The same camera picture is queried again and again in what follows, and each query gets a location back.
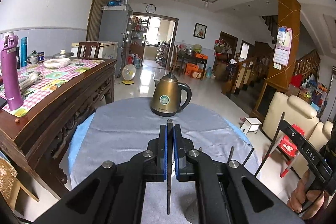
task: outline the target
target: checkered tablecloth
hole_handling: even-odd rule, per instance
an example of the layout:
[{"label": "checkered tablecloth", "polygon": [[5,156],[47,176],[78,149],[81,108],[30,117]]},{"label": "checkered tablecloth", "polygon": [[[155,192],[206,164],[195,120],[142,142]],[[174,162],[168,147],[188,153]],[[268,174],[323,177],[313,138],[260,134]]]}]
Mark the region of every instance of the checkered tablecloth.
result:
[{"label": "checkered tablecloth", "polygon": [[[22,117],[25,115],[33,106],[43,100],[50,93],[55,91],[64,83],[70,81],[72,78],[80,75],[81,73],[89,70],[98,64],[104,62],[103,60],[79,60],[73,59],[71,63],[60,69],[47,69],[43,64],[28,65],[17,70],[19,78],[27,77],[33,72],[41,72],[44,74],[44,78],[38,84],[31,86],[27,92],[25,92],[24,103],[21,107],[16,110],[11,111],[8,105],[4,106],[2,109],[15,115],[17,117]],[[4,95],[4,86],[0,87],[0,97],[6,98]]]}]

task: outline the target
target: finger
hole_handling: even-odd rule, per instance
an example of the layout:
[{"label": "finger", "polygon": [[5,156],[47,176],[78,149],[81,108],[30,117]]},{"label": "finger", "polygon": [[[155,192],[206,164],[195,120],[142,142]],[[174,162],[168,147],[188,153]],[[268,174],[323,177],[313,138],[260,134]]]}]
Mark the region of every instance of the finger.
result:
[{"label": "finger", "polygon": [[293,208],[291,206],[290,198],[287,201],[287,207],[290,208],[293,211]]},{"label": "finger", "polygon": [[306,184],[308,179],[309,179],[309,170],[307,170],[302,176],[303,183]]},{"label": "finger", "polygon": [[[320,195],[321,191],[320,190],[310,190],[307,192],[307,199],[310,202],[314,202],[315,199]],[[318,210],[322,207],[324,203],[324,195],[322,194],[315,202],[314,204],[311,206],[311,208],[309,208],[309,210],[307,210],[307,212],[303,215],[303,219],[309,219],[311,217],[313,217]]]},{"label": "finger", "polygon": [[306,200],[305,184],[303,181],[304,179],[300,179],[295,189],[296,198],[301,204],[303,204]]},{"label": "finger", "polygon": [[292,192],[291,197],[289,199],[291,203],[292,210],[299,213],[302,210],[301,203],[298,201],[295,195],[295,191]]}]

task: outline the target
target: gold electric kettle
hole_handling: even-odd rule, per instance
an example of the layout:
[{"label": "gold electric kettle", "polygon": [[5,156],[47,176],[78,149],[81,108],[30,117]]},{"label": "gold electric kettle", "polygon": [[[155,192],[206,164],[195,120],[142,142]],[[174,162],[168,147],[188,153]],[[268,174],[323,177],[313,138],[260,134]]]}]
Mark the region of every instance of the gold electric kettle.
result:
[{"label": "gold electric kettle", "polygon": [[[182,90],[187,92],[187,99],[183,105],[181,105]],[[190,103],[191,94],[190,87],[179,83],[174,74],[170,72],[163,76],[156,85],[151,110],[159,116],[174,116]]]}]

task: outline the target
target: pot lid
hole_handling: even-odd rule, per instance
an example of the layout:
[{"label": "pot lid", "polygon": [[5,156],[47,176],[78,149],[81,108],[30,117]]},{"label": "pot lid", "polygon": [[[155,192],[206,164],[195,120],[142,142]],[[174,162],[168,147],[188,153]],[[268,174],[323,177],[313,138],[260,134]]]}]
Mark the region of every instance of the pot lid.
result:
[{"label": "pot lid", "polygon": [[32,51],[31,54],[29,54],[29,55],[27,56],[27,58],[37,57],[37,56],[38,56],[38,54],[36,53],[36,51]]},{"label": "pot lid", "polygon": [[70,58],[74,55],[73,52],[66,52],[65,50],[61,50],[61,52],[54,54],[53,58]]}]

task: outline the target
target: framed picture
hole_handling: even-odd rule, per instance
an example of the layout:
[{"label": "framed picture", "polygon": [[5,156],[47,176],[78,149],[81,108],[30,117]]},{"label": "framed picture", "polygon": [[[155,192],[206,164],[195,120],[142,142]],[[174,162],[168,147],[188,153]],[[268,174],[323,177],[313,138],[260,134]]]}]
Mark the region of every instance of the framed picture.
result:
[{"label": "framed picture", "polygon": [[207,31],[207,27],[205,25],[196,23],[195,24],[195,30],[194,30],[194,37],[204,39],[206,31]]}]

